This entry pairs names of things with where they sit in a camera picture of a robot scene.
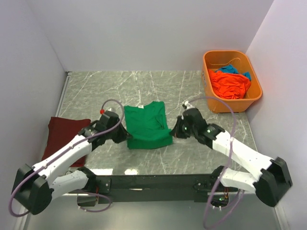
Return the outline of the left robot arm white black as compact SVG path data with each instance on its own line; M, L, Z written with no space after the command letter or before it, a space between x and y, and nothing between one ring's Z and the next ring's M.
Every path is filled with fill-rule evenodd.
M121 143L131 137L122 125L123 117L111 111L103 111L99 120L82 128L63 148L45 160L18 169L9 201L9 212L13 200L23 205L28 213L41 213L59 196L80 190L92 196L99 196L96 175L86 167L81 167L65 175L65 171L80 158L88 155L107 140Z

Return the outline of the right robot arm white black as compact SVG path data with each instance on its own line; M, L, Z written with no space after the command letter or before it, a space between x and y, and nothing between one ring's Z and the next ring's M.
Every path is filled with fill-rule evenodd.
M246 169L246 172L226 169L212 177L212 189L222 191L225 187L233 187L245 190L254 193L267 206L275 207L293 185L286 161L265 156L231 137L220 126L208 124L194 106L185 105L184 109L170 132L173 137L194 137L200 144L230 157Z

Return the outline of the green t shirt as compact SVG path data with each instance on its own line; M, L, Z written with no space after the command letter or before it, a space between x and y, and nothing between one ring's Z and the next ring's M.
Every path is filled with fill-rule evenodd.
M127 131L132 138L127 140L130 150L151 150L173 144L171 129L167 125L165 103L124 107Z

